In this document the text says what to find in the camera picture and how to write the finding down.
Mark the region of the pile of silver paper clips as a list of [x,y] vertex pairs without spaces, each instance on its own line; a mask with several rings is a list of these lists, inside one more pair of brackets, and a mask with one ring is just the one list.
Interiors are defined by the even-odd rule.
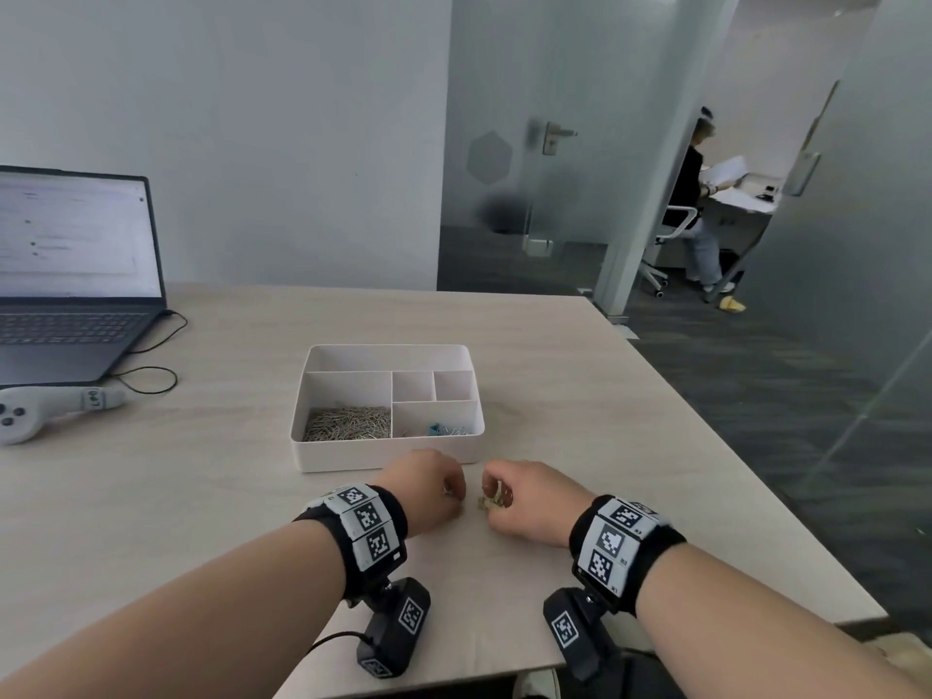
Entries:
[[383,406],[312,408],[298,433],[301,443],[389,439],[391,410]]

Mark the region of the white divided organizer tray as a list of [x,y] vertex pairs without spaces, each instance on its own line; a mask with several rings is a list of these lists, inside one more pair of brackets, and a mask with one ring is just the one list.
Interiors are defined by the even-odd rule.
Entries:
[[[383,406],[391,437],[301,443],[312,408]],[[467,427],[471,435],[428,436],[434,423]],[[459,344],[321,344],[309,349],[297,389],[290,441],[305,473],[379,469],[416,449],[432,448],[460,462],[479,458],[485,432],[471,353]]]

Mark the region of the person's dark trousers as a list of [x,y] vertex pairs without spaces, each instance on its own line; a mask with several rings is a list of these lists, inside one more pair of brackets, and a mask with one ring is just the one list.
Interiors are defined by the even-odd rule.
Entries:
[[688,699],[652,651],[621,649],[589,682],[568,666],[521,672],[511,699]]

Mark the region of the white background desk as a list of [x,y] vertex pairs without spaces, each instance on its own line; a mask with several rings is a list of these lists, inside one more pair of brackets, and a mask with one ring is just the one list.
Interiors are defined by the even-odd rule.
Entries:
[[703,219],[730,267],[763,236],[781,199],[781,186],[746,177],[703,201]]

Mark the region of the white office chair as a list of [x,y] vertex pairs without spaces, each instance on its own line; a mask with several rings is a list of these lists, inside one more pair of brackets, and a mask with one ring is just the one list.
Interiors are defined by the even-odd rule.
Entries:
[[[681,220],[675,225],[665,224],[663,220],[668,212],[680,214]],[[666,206],[661,216],[661,222],[658,223],[657,228],[654,230],[653,236],[648,245],[646,245],[637,266],[637,274],[650,286],[654,297],[658,299],[662,298],[665,294],[664,289],[669,283],[668,274],[658,269],[654,264],[662,247],[671,241],[679,239],[683,233],[693,226],[699,216],[700,210],[696,207],[679,205]]]

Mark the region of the white paper sheets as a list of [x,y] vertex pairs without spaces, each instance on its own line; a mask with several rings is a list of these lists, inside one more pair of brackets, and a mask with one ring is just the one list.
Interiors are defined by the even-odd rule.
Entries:
[[748,174],[749,166],[746,158],[740,154],[703,168],[699,178],[700,183],[703,185],[721,187],[723,184],[733,186]]

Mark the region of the black marker wristband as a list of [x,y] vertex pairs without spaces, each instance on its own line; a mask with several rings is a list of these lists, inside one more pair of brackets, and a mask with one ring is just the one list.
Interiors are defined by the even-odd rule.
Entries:
[[357,602],[384,585],[406,561],[409,530],[401,503],[388,489],[346,485],[313,499],[297,521],[320,522],[333,537],[345,568],[343,599]]
[[685,542],[666,517],[646,505],[597,496],[569,534],[572,574],[608,611],[636,616],[649,571],[665,552]]

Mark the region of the person's right forearm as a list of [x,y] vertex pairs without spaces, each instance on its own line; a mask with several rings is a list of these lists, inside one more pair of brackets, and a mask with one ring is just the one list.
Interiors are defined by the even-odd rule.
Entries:
[[653,563],[635,610],[688,699],[932,699],[834,624],[688,543]]

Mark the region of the white handheld controller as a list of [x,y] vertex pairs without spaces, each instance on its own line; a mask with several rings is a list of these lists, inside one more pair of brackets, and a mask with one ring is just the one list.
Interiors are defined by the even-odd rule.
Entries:
[[14,446],[37,435],[49,421],[71,414],[121,407],[121,387],[31,386],[0,389],[0,446]]

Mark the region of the person's left forearm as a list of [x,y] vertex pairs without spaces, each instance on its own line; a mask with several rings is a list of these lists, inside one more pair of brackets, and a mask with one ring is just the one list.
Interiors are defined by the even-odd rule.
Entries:
[[70,636],[0,681],[0,699],[271,699],[344,590],[330,532],[293,522]]

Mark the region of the person's left hand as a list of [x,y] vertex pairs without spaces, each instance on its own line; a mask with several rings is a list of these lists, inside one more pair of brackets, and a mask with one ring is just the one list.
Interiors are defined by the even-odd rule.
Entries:
[[396,458],[369,481],[369,485],[390,492],[401,505],[407,524],[404,540],[433,532],[457,518],[438,515],[439,458],[451,457],[434,449],[417,449]]

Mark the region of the frosted glass door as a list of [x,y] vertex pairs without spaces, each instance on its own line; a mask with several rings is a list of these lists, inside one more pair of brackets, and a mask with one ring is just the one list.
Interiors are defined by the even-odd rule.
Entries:
[[621,315],[739,0],[453,0],[437,289]]

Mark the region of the person's right hand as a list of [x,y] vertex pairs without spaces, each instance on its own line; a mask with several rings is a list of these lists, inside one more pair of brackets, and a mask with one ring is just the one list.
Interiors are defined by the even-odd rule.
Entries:
[[572,529],[596,494],[540,461],[493,460],[511,463],[515,492],[516,533],[500,534],[567,549]]

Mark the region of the grey laptop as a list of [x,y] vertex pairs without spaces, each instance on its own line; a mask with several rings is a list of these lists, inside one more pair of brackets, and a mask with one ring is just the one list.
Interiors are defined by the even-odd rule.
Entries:
[[151,193],[0,165],[0,388],[98,383],[168,314]]

